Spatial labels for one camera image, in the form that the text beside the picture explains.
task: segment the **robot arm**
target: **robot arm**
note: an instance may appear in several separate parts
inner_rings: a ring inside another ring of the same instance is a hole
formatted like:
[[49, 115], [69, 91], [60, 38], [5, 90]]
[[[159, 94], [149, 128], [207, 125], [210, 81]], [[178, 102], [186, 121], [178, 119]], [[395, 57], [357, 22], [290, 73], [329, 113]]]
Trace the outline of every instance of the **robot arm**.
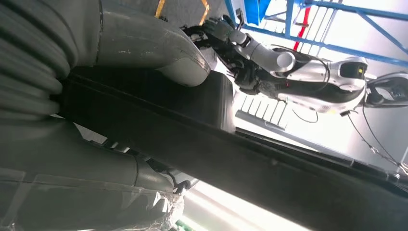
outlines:
[[295, 56], [292, 53], [268, 49], [249, 34], [239, 30], [232, 31], [229, 40], [234, 44], [234, 49], [240, 55], [248, 60], [252, 60], [271, 75], [275, 72], [289, 71], [295, 64]]

